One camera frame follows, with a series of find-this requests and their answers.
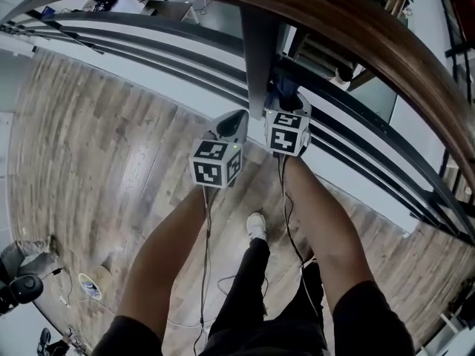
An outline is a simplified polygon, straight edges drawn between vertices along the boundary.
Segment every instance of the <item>wire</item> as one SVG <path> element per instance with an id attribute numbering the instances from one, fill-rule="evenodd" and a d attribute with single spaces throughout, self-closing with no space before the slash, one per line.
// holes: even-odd
<path id="1" fill-rule="evenodd" d="M 208 10 L 206 10 L 206 8 L 208 7 L 208 5 L 210 5 L 213 2 L 212 0 L 210 0 L 208 3 L 206 3 L 206 0 L 204 1 L 205 1 L 205 6 L 201 8 L 200 10 L 196 11 L 197 15 L 200 15 L 200 16 L 206 15 L 208 13 Z"/>
<path id="2" fill-rule="evenodd" d="M 209 260 L 209 238 L 211 236 L 212 220 L 211 220 L 211 206 L 208 203 L 208 197 L 206 195 L 206 188 L 204 186 L 203 186 L 203 196 L 204 196 L 204 200 L 205 200 L 206 222 L 208 223 L 208 227 L 206 229 L 205 260 L 204 260 L 204 266 L 203 266 L 203 279 L 201 281 L 201 306 L 200 306 L 201 331 L 200 331 L 200 334 L 198 335 L 197 339 L 194 341 L 194 344 L 193 344 L 194 356 L 196 356 L 196 345 L 198 344 L 198 341 L 200 341 L 201 336 L 203 336 L 203 333 L 205 331 L 204 310 L 205 310 L 206 295 L 208 294 L 209 279 L 211 278 L 211 275 L 210 275 L 210 278 L 208 279 L 208 285 L 206 287 L 206 292 L 205 292 L 206 272 L 208 271 L 208 260 Z"/>
<path id="3" fill-rule="evenodd" d="M 285 166 L 286 166 L 286 162 L 288 160 L 288 157 L 287 156 L 284 156 L 284 160 L 282 162 L 282 175 L 281 175 L 281 159 L 280 157 L 277 158 L 277 161 L 278 161 L 278 173 L 279 173 L 279 180 L 281 181 L 281 186 L 282 186 L 282 204 L 283 204 L 283 211 L 284 211 L 284 219 L 285 219 L 285 223 L 286 223 L 286 229 L 287 229 L 287 235 L 289 236 L 289 239 L 290 239 L 290 242 L 292 244 L 292 247 L 294 248 L 295 250 L 295 253 L 297 254 L 298 256 L 298 259 L 300 260 L 300 269 L 301 269 L 301 273 L 302 273 L 302 282 L 304 283 L 304 289 L 305 289 L 305 292 L 307 293 L 307 297 L 310 301 L 310 305 L 312 305 L 312 308 L 313 308 L 313 311 L 315 312 L 315 315 L 317 317 L 319 317 L 318 315 L 318 311 L 315 307 L 315 305 L 313 304 L 313 301 L 312 301 L 312 298 L 310 297 L 310 293 L 308 291 L 308 288 L 307 288 L 307 285 L 305 283 L 305 278 L 304 278 L 304 259 L 303 257 L 301 256 L 300 252 L 298 251 L 298 248 L 297 246 L 295 245 L 294 243 L 294 240 L 292 238 L 292 234 L 290 233 L 290 227 L 289 227 L 289 221 L 290 221 L 290 216 L 292 215 L 292 211 L 293 211 L 293 208 L 294 208 L 294 202 L 292 200 L 292 198 L 288 195 L 288 193 L 285 191 L 285 184 L 284 184 L 284 174 L 285 174 Z M 286 204 L 285 204 L 285 198 L 288 198 L 290 200 L 290 202 L 292 203 L 292 206 L 290 208 L 290 213 L 289 213 L 289 216 L 287 216 L 287 209 L 286 209 Z"/>
<path id="4" fill-rule="evenodd" d="M 69 276 L 69 282 L 70 282 L 70 288 L 69 288 L 69 292 L 68 292 L 68 298 L 66 299 L 66 301 L 68 302 L 68 305 L 70 304 L 70 297 L 71 297 L 71 293 L 73 292 L 73 278 L 71 276 L 71 272 L 69 271 L 68 268 L 58 268 L 58 269 L 54 269 L 53 271 L 50 271 L 48 274 L 46 274 L 42 280 L 45 280 L 46 277 L 48 277 L 50 274 L 52 275 L 58 275 L 61 271 L 65 271 L 65 273 Z"/>
<path id="5" fill-rule="evenodd" d="M 91 301 L 91 302 L 94 302 L 95 304 L 101 306 L 104 310 L 110 312 L 112 315 L 116 315 L 115 312 L 113 312 L 112 310 L 108 309 L 107 307 L 105 307 L 103 304 L 101 304 L 100 302 L 96 301 L 96 300 L 93 300 L 91 298 L 86 298 L 85 300 L 77 300 L 78 302 L 80 303 L 83 303 L 83 302 L 88 302 L 88 301 Z"/>

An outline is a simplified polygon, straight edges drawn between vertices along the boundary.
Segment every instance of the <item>metal frame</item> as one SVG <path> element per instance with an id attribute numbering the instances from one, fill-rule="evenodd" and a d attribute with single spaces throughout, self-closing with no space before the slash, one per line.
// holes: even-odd
<path id="1" fill-rule="evenodd" d="M 133 13 L 117 12 L 71 12 L 46 16 L 42 19 L 44 23 L 50 21 L 90 21 L 107 22 L 109 24 L 122 24 L 130 27 L 141 27 L 142 29 L 155 30 L 174 36 L 191 39 L 196 42 L 210 45 L 224 50 L 236 56 L 244 55 L 243 40 L 229 34 L 208 29 L 200 25 L 176 22 L 164 19 L 159 16 L 137 15 Z"/>
<path id="2" fill-rule="evenodd" d="M 366 177 L 371 182 L 375 183 L 378 187 L 389 193 L 393 198 L 397 199 L 411 212 L 417 214 L 418 217 L 430 217 L 432 218 L 431 225 L 435 227 L 439 226 L 439 221 L 432 215 L 432 213 L 426 209 L 426 207 L 424 207 L 417 199 L 415 199 L 412 194 L 409 193 L 409 191 L 401 188 L 401 186 L 394 179 L 383 172 L 383 170 L 376 167 L 361 154 L 354 151 L 352 148 L 345 145 L 343 142 L 340 142 L 338 139 L 321 130 L 320 128 L 310 125 L 310 132 L 312 133 L 312 136 L 319 138 L 332 148 L 338 150 L 341 153 L 341 156 L 336 158 L 342 161 L 345 165 L 350 166 L 353 170 L 363 175 L 363 177 Z"/>
<path id="3" fill-rule="evenodd" d="M 440 197 L 437 194 L 434 194 L 432 191 L 425 191 L 424 194 L 426 196 L 425 198 L 426 200 L 433 200 L 437 202 L 437 204 L 447 207 L 445 202 L 442 199 L 440 199 Z M 466 203 L 462 201 L 459 201 L 459 204 L 462 206 L 463 211 L 467 214 L 467 216 L 475 219 L 475 205 L 471 205 L 470 203 Z"/>
<path id="4" fill-rule="evenodd" d="M 452 58 L 453 78 L 455 79 L 455 81 L 458 85 L 459 84 L 459 68 L 458 68 L 458 64 L 457 64 L 457 61 L 456 61 L 456 52 L 454 52 L 452 50 L 455 49 L 455 48 L 457 48 L 457 49 L 460 49 L 460 48 L 466 49 L 468 47 L 468 44 L 467 44 L 466 39 L 465 39 L 465 34 L 463 33 L 462 24 L 460 22 L 460 19 L 459 19 L 458 15 L 456 14 L 455 6 L 454 6 L 452 0 L 449 0 L 451 2 L 451 7 L 452 7 L 453 13 L 455 15 L 457 27 L 459 28 L 460 41 L 462 42 L 460 45 L 457 45 L 459 47 L 457 47 L 455 45 L 455 41 L 453 39 L 453 33 L 452 33 L 452 30 L 451 30 L 452 24 L 451 24 L 451 20 L 449 18 L 449 15 L 448 15 L 447 5 L 445 3 L 445 0 L 440 0 L 440 1 L 442 3 L 443 9 L 444 9 L 445 21 L 447 23 L 447 29 L 448 29 L 448 32 L 449 32 L 449 39 L 451 41 L 451 49 L 448 50 L 445 53 L 445 55 L 446 55 L 446 57 L 450 56 Z M 465 73 L 466 73 L 465 83 L 467 85 L 467 100 L 468 100 L 468 104 L 471 105 L 472 90 L 471 90 L 470 62 L 468 60 L 467 50 L 465 50 L 463 53 L 464 53 L 464 61 L 465 61 Z M 443 160 L 444 160 L 444 162 L 442 163 L 441 168 L 440 168 L 440 172 L 439 172 L 439 175 L 442 178 L 444 177 L 445 171 L 446 171 L 446 168 L 447 168 L 447 161 L 448 161 L 448 152 L 447 152 L 447 150 L 444 153 L 444 159 Z M 458 191 L 461 178 L 462 178 L 462 172 L 459 169 L 457 171 L 456 178 L 455 178 L 455 181 L 454 181 L 453 186 L 452 186 L 453 194 L 456 194 L 456 192 Z M 473 202 L 473 200 L 474 200 L 474 196 L 473 196 L 473 192 L 472 192 L 471 201 Z"/>
<path id="5" fill-rule="evenodd" d="M 65 33 L 48 33 L 43 32 L 42 36 L 44 37 L 58 37 L 58 39 L 63 38 L 63 36 L 67 36 Z M 106 47 L 108 49 L 115 49 L 122 53 L 129 53 L 140 58 L 144 58 L 150 61 L 153 61 L 159 65 L 169 67 L 171 69 L 180 71 L 186 75 L 193 76 L 196 79 L 203 80 L 208 82 L 210 85 L 219 86 L 221 89 L 230 92 L 241 99 L 247 100 L 248 95 L 245 88 L 242 88 L 232 82 L 228 82 L 225 79 L 220 78 L 219 76 L 215 76 L 214 74 L 207 73 L 199 68 L 187 65 L 182 62 L 175 61 L 171 58 L 167 58 L 164 56 L 160 56 L 156 53 L 150 53 L 148 51 L 144 51 L 141 49 L 137 49 L 136 47 L 130 47 L 124 44 L 118 44 L 116 42 L 105 41 L 102 39 L 96 39 L 93 37 L 84 37 L 78 36 L 78 40 L 82 43 L 86 44 L 93 49 L 102 49 L 102 47 Z"/>
<path id="6" fill-rule="evenodd" d="M 464 44 L 456 44 L 455 46 L 451 45 L 450 50 L 445 52 L 445 56 L 447 58 L 454 57 L 470 49 L 475 49 L 475 40 L 466 41 Z"/>
<path id="7" fill-rule="evenodd" d="M 317 148 L 320 148 L 325 153 L 328 153 L 330 156 L 335 157 L 338 161 L 343 162 L 346 166 L 349 166 L 354 171 L 356 171 L 357 173 L 359 173 L 360 175 L 368 179 L 370 182 L 380 187 L 383 191 L 387 192 L 389 195 L 391 195 L 392 198 L 394 198 L 395 200 L 400 202 L 402 205 L 404 205 L 408 210 L 410 210 L 415 218 L 417 218 L 418 220 L 422 220 L 424 218 L 424 215 L 420 214 L 412 205 L 410 205 L 394 190 L 392 190 L 391 188 L 388 188 L 386 184 L 381 182 L 378 178 L 373 176 L 370 172 L 362 168 L 356 162 L 353 162 L 351 159 L 347 158 L 345 155 L 343 155 L 343 153 L 327 145 L 325 142 L 321 141 L 317 137 L 312 136 L 311 141 L 312 141 L 312 144 L 315 145 Z"/>
<path id="8" fill-rule="evenodd" d="M 319 110 L 316 107 L 312 107 L 312 119 L 316 122 L 322 124 L 325 128 L 330 129 L 333 133 L 336 133 L 341 138 L 347 140 L 349 143 L 357 147 L 360 151 L 370 156 L 371 159 L 377 161 L 380 166 L 388 170 L 393 176 L 402 181 L 416 196 L 418 196 L 422 201 L 425 201 L 424 189 L 421 188 L 417 182 L 415 182 L 407 173 L 405 173 L 398 165 L 395 164 L 389 157 L 385 156 L 381 151 L 376 149 L 368 141 L 361 138 L 358 134 L 351 131 L 345 125 L 342 125 L 337 120 L 333 119 L 327 113 Z M 397 189 L 398 192 L 402 192 L 404 189 Z M 453 235 L 456 236 L 459 233 L 458 228 L 455 226 L 453 221 L 448 217 L 448 215 L 436 204 L 428 203 L 429 207 L 442 219 L 443 223 L 449 227 Z M 431 224 L 437 227 L 438 220 L 430 213 L 424 211 L 424 215 L 431 221 Z"/>
<path id="9" fill-rule="evenodd" d="M 154 41 L 139 36 L 132 36 L 131 34 L 113 32 L 111 30 L 95 29 L 91 27 L 63 26 L 62 31 L 64 33 L 74 32 L 79 34 L 89 34 L 92 36 L 104 37 L 106 39 L 116 39 L 118 41 L 128 42 L 130 44 L 147 47 L 149 49 L 160 51 L 161 53 L 171 55 L 184 61 L 192 62 L 196 65 L 207 67 L 213 71 L 216 71 L 219 74 L 225 75 L 230 79 L 235 80 L 236 82 L 242 83 L 244 85 L 246 84 L 245 71 L 239 70 L 236 67 L 229 66 L 226 63 L 210 58 L 208 56 L 195 53 L 194 51 L 183 49 L 182 47 L 166 44 L 159 41 Z M 91 37 L 79 37 L 87 42 L 92 42 Z"/>
<path id="10" fill-rule="evenodd" d="M 326 79 L 313 74 L 305 67 L 297 65 L 290 59 L 282 58 L 277 63 L 275 72 L 327 100 L 386 142 L 394 151 L 408 161 L 432 185 L 434 190 L 440 194 L 475 244 L 475 228 L 465 215 L 460 204 L 424 157 L 397 131 L 357 99 Z"/>
<path id="11" fill-rule="evenodd" d="M 58 41 L 75 43 L 75 41 L 72 40 L 72 39 L 61 37 L 61 36 L 51 36 L 50 34 L 47 34 L 47 35 L 44 35 L 44 36 L 41 36 L 41 37 L 46 38 L 46 39 L 50 38 L 50 39 L 56 39 Z M 119 50 L 114 50 L 114 49 L 110 49 L 108 47 L 103 47 L 103 46 L 99 46 L 99 45 L 95 45 L 95 44 L 91 44 L 91 45 L 94 47 L 94 50 L 96 50 L 96 51 L 99 51 L 99 52 L 102 52 L 102 53 L 109 53 L 109 54 L 119 56 L 119 57 L 124 58 L 124 59 L 129 59 L 131 61 L 140 63 L 142 65 L 154 68 L 158 71 L 168 73 L 172 76 L 176 76 L 177 78 L 183 79 L 183 80 L 185 80 L 187 82 L 190 82 L 194 85 L 202 87 L 202 88 L 204 88 L 204 89 L 206 89 L 206 90 L 208 90 L 212 93 L 215 93 L 219 96 L 222 96 L 223 98 L 228 99 L 228 100 L 230 100 L 230 101 L 232 101 L 232 102 L 234 102 L 234 103 L 236 103 L 236 104 L 238 104 L 238 105 L 240 105 L 244 108 L 249 108 L 249 103 L 248 103 L 247 100 L 242 99 L 242 98 L 240 98 L 240 97 L 238 97 L 238 96 L 236 96 L 232 93 L 229 93 L 229 92 L 227 92 L 227 91 L 225 91 L 225 90 L 223 90 L 219 87 L 216 87 L 213 84 L 210 84 L 210 83 L 205 82 L 201 79 L 195 78 L 194 76 L 190 76 L 187 73 L 184 73 L 182 71 L 175 70 L 174 68 L 166 67 L 164 65 L 160 65 L 156 62 L 149 61 L 149 60 L 141 58 L 139 56 L 131 55 L 130 53 L 124 53 L 124 52 L 119 51 Z"/>
<path id="12" fill-rule="evenodd" d="M 253 7 L 241 7 L 240 19 L 244 37 L 249 113 L 254 119 L 260 119 L 267 97 L 272 63 L 280 47 L 281 21 Z"/>

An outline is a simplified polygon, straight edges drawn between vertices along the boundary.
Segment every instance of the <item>metal post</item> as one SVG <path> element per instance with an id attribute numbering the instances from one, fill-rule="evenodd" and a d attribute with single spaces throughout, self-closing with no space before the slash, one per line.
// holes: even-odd
<path id="1" fill-rule="evenodd" d="M 275 54 L 281 45 L 281 21 L 253 7 L 240 8 L 246 60 L 249 112 L 254 119 L 262 117 L 267 86 Z"/>

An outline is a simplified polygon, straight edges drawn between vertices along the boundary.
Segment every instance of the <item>railing bar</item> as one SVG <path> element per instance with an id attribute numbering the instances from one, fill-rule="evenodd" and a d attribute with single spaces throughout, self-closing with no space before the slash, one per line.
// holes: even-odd
<path id="1" fill-rule="evenodd" d="M 452 10 L 455 15 L 455 19 L 457 21 L 457 26 L 459 27 L 459 33 L 460 33 L 460 41 L 462 42 L 462 46 L 466 46 L 467 40 L 465 38 L 465 31 L 463 30 L 462 23 L 460 21 L 459 14 L 457 13 L 455 4 L 453 3 L 453 0 L 450 0 L 451 5 L 452 5 Z M 465 60 L 465 82 L 467 84 L 467 100 L 468 104 L 472 104 L 472 87 L 471 87 L 471 73 L 470 73 L 470 62 L 468 60 L 468 53 L 465 51 L 463 53 L 464 60 Z"/>
<path id="2" fill-rule="evenodd" d="M 442 7 L 444 9 L 445 21 L 447 22 L 449 41 L 451 43 L 451 48 L 453 48 L 455 46 L 455 41 L 453 40 L 453 33 L 450 29 L 451 20 L 449 19 L 449 16 L 448 16 L 447 6 L 445 5 L 445 1 L 444 0 L 440 0 L 440 1 L 442 3 Z M 455 79 L 455 82 L 457 83 L 457 86 L 458 86 L 459 85 L 459 70 L 457 68 L 457 58 L 456 58 L 455 54 L 453 54 L 451 58 L 452 58 L 452 62 L 453 62 L 452 77 Z"/>
<path id="3" fill-rule="evenodd" d="M 395 131 L 394 128 L 353 96 L 289 59 L 282 58 L 277 64 L 275 71 L 327 100 L 360 122 L 364 127 L 372 131 L 400 154 L 432 185 L 434 190 L 443 197 L 475 243 L 475 228 L 465 215 L 465 212 L 463 212 L 460 204 L 453 197 L 451 191 L 425 158 L 421 156 L 404 137 Z"/>
<path id="4" fill-rule="evenodd" d="M 46 39 L 49 39 L 50 36 L 41 36 L 42 38 L 46 38 Z M 72 44 L 75 44 L 76 42 L 72 39 L 66 39 L 66 38 L 59 38 L 59 37 L 52 37 L 51 39 L 55 39 L 57 41 L 64 41 L 64 42 L 70 42 Z M 214 85 L 210 85 L 209 83 L 206 83 L 200 79 L 196 79 L 194 78 L 193 76 L 190 76 L 190 75 L 187 75 L 185 73 L 182 73 L 180 71 L 177 71 L 177 70 L 174 70 L 172 68 L 169 68 L 169 67 L 165 67 L 165 66 L 162 66 L 162 65 L 159 65 L 155 62 L 151 62 L 151 61 L 148 61 L 144 58 L 140 58 L 138 56 L 132 56 L 130 54 L 127 54 L 127 53 L 123 53 L 121 51 L 117 51 L 117 50 L 113 50 L 113 49 L 109 49 L 107 47 L 102 47 L 102 46 L 96 46 L 94 45 L 94 50 L 99 50 L 99 51 L 102 51 L 103 53 L 109 53 L 109 54 L 112 54 L 112 55 L 115 55 L 115 56 L 118 56 L 118 57 L 121 57 L 121 58 L 124 58 L 124 59 L 129 59 L 133 62 L 137 62 L 137 63 L 140 63 L 142 65 L 145 65 L 145 66 L 148 66 L 148 67 L 151 67 L 151 68 L 154 68 L 158 71 L 162 71 L 164 73 L 167 73 L 167 74 L 170 74 L 172 76 L 176 76 L 177 78 L 180 78 L 180 79 L 183 79 L 187 82 L 190 82 L 194 85 L 197 85 L 199 87 L 202 87 L 202 88 L 205 88 L 206 90 L 212 92 L 212 93 L 215 93 L 217 94 L 218 96 L 222 96 L 224 99 L 228 99 L 238 105 L 240 105 L 241 107 L 243 108 L 249 108 L 249 104 L 246 100 L 244 99 L 241 99 L 240 97 L 236 96 L 236 95 L 233 95 L 232 93 L 229 93 L 229 92 L 226 92 L 225 90 L 222 90 Z"/>
<path id="5" fill-rule="evenodd" d="M 207 82 L 210 82 L 212 85 L 219 85 L 222 89 L 230 93 L 233 93 L 242 99 L 248 98 L 247 91 L 245 88 L 239 87 L 238 85 L 234 83 L 228 82 L 225 79 L 220 78 L 219 76 L 215 76 L 213 74 L 207 73 L 199 68 L 195 68 L 193 66 L 175 61 L 173 59 L 170 59 L 164 56 L 159 56 L 156 53 L 150 53 L 148 51 L 140 50 L 135 47 L 126 46 L 123 44 L 117 44 L 115 42 L 110 42 L 110 41 L 104 41 L 101 39 L 94 39 L 91 37 L 85 38 L 85 37 L 79 36 L 79 40 L 86 44 L 88 43 L 92 45 L 105 46 L 108 48 L 121 51 L 123 53 L 132 53 L 135 56 L 139 56 L 141 58 L 154 61 L 162 66 L 174 68 L 175 70 L 184 72 L 188 75 L 189 74 L 194 75 L 198 79 L 203 79 Z"/>
<path id="6" fill-rule="evenodd" d="M 166 44 L 164 42 L 155 41 L 152 39 L 147 39 L 139 36 L 132 36 L 131 34 L 113 32 L 111 30 L 101 30 L 95 29 L 92 27 L 69 27 L 63 26 L 62 30 L 64 32 L 73 31 L 79 34 L 90 34 L 93 36 L 100 36 L 107 39 L 117 39 L 123 42 L 130 42 L 134 45 L 140 45 L 143 47 L 148 47 L 153 50 L 158 50 L 162 53 L 167 53 L 177 58 L 184 59 L 186 61 L 193 62 L 197 65 L 204 65 L 208 68 L 216 70 L 219 73 L 227 75 L 229 78 L 234 79 L 235 81 L 246 84 L 246 72 L 227 65 L 224 62 L 218 61 L 216 59 L 204 56 L 194 51 L 190 51 L 172 44 Z"/>
<path id="7" fill-rule="evenodd" d="M 447 149 L 445 149 L 444 156 L 442 157 L 442 164 L 440 165 L 440 170 L 439 170 L 439 177 L 441 177 L 442 179 L 444 179 L 445 171 L 447 170 L 448 157 L 449 157 L 449 153 Z"/>
<path id="8" fill-rule="evenodd" d="M 430 222 L 425 218 L 423 217 L 422 220 L 421 220 L 423 223 L 426 223 L 428 225 L 431 225 Z M 468 236 L 466 233 L 464 232 L 460 232 L 460 234 L 458 236 L 454 236 L 450 230 L 448 229 L 448 227 L 443 224 L 443 223 L 440 223 L 440 227 L 438 227 L 437 229 L 439 229 L 440 231 L 448 234 L 449 236 L 452 236 L 452 237 L 455 237 L 456 239 L 460 240 L 460 241 L 463 241 L 465 244 L 468 244 L 470 246 L 474 246 L 475 244 L 472 243 L 471 241 L 471 238 L 470 236 Z"/>
<path id="9" fill-rule="evenodd" d="M 432 213 L 426 207 L 424 207 L 416 198 L 414 198 L 409 191 L 402 188 L 397 183 L 397 181 L 395 181 L 389 175 L 383 172 L 383 170 L 381 170 L 373 163 L 365 159 L 361 154 L 358 154 L 352 148 L 340 142 L 335 137 L 331 136 L 320 128 L 317 128 L 314 125 L 310 125 L 310 132 L 313 136 L 318 137 L 328 145 L 338 149 L 338 151 L 340 151 L 343 155 L 356 162 L 358 165 L 369 171 L 375 177 L 378 177 L 379 180 L 385 183 L 386 187 L 389 186 L 390 188 L 392 188 L 394 192 L 404 197 L 406 201 L 412 204 L 413 207 L 417 208 L 418 211 L 422 212 L 423 215 L 427 216 L 427 218 L 431 221 L 431 225 L 435 227 L 439 226 L 440 222 L 437 220 L 437 218 L 435 218 L 435 216 L 433 216 Z"/>
<path id="10" fill-rule="evenodd" d="M 417 195 L 422 200 L 425 199 L 424 189 L 419 186 L 417 182 L 415 182 L 389 157 L 385 156 L 380 150 L 376 149 L 368 141 L 350 130 L 346 125 L 341 124 L 317 107 L 312 107 L 312 119 L 356 146 L 360 151 L 370 156 L 383 168 L 387 169 L 392 175 L 402 181 L 415 195 Z M 438 205 L 432 205 L 430 208 L 432 208 L 441 217 L 442 221 L 447 224 L 449 228 L 451 228 L 454 234 L 459 232 L 453 221 Z M 436 222 L 436 219 L 433 216 L 430 216 L 430 218 Z"/>
<path id="11" fill-rule="evenodd" d="M 422 220 L 424 215 L 419 213 L 413 206 L 411 206 L 406 200 L 404 200 L 400 195 L 398 195 L 393 189 L 388 188 L 383 182 L 381 182 L 378 178 L 373 176 L 371 173 L 366 171 L 361 166 L 357 165 L 355 162 L 352 162 L 350 159 L 345 157 L 339 151 L 336 151 L 332 147 L 328 146 L 321 140 L 317 139 L 316 137 L 312 136 L 312 144 L 315 145 L 317 148 L 320 148 L 325 153 L 328 153 L 330 156 L 335 157 L 337 160 L 343 162 L 345 165 L 352 168 L 354 171 L 362 175 L 364 178 L 368 179 L 374 185 L 380 187 L 383 191 L 387 192 L 390 196 L 392 196 L 395 200 L 400 202 L 404 207 L 406 207 L 409 211 L 413 213 L 413 215 L 418 219 Z"/>
<path id="12" fill-rule="evenodd" d="M 71 12 L 46 16 L 43 22 L 53 21 L 91 21 L 123 24 L 142 29 L 156 30 L 163 33 L 191 39 L 196 42 L 211 45 L 226 52 L 243 56 L 243 40 L 217 30 L 208 29 L 201 25 L 175 22 L 159 16 L 146 16 L 133 13 L 118 12 Z"/>
<path id="13" fill-rule="evenodd" d="M 462 178 L 462 173 L 460 172 L 460 169 L 459 169 L 459 170 L 457 170 L 457 174 L 455 176 L 455 181 L 453 181 L 453 187 L 452 187 L 452 194 L 453 195 L 456 195 L 456 192 L 459 190 L 461 178 Z"/>

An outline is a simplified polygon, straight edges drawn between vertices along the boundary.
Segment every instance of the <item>black cable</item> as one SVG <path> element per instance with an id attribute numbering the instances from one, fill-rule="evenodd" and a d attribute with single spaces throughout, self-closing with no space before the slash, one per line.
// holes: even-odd
<path id="1" fill-rule="evenodd" d="M 209 253 L 209 238 L 211 236 L 211 226 L 212 226 L 212 220 L 211 220 L 211 206 L 208 203 L 207 196 L 206 196 L 206 190 L 203 187 L 203 196 L 205 199 L 205 207 L 206 207 L 206 221 L 208 222 L 208 228 L 206 229 L 206 241 L 205 241 L 205 260 L 204 260 L 204 266 L 203 266 L 203 279 L 201 281 L 201 307 L 200 307 L 200 325 L 201 325 L 201 331 L 200 334 L 198 335 L 197 339 L 194 341 L 193 344 L 193 352 L 194 356 L 197 356 L 196 353 L 196 345 L 198 344 L 198 341 L 200 341 L 201 336 L 203 336 L 203 333 L 205 331 L 205 319 L 204 319 L 204 310 L 205 310 L 205 284 L 206 284 L 206 272 L 208 271 L 208 253 Z"/>
<path id="2" fill-rule="evenodd" d="M 58 268 L 58 269 L 54 269 L 53 271 L 50 271 L 48 274 L 46 274 L 43 278 L 42 278 L 42 281 L 47 277 L 49 276 L 50 274 L 53 274 L 55 276 L 57 276 L 59 273 L 61 273 L 61 270 L 63 268 Z"/>
<path id="3" fill-rule="evenodd" d="M 298 256 L 298 259 L 301 262 L 301 267 L 303 268 L 304 267 L 304 259 L 301 256 L 300 252 L 298 251 L 297 245 L 295 244 L 295 242 L 292 238 L 292 234 L 290 233 L 290 226 L 289 226 L 290 217 L 292 216 L 292 212 L 293 212 L 293 209 L 294 209 L 294 202 L 293 202 L 292 198 L 288 195 L 288 193 L 285 191 L 285 187 L 284 187 L 284 174 L 285 174 L 285 167 L 286 167 L 286 164 L 287 164 L 288 157 L 284 156 L 284 160 L 282 162 L 282 174 L 281 174 L 281 158 L 278 157 L 277 160 L 278 160 L 279 180 L 281 181 L 281 187 L 282 187 L 282 199 L 285 200 L 285 197 L 287 197 L 287 199 L 289 199 L 290 202 L 292 203 L 292 206 L 290 207 L 289 216 L 287 216 L 287 209 L 286 209 L 286 205 L 285 205 L 285 202 L 284 202 L 284 219 L 285 219 L 285 223 L 286 223 L 287 235 L 289 236 L 292 247 L 294 248 L 294 251 Z"/>

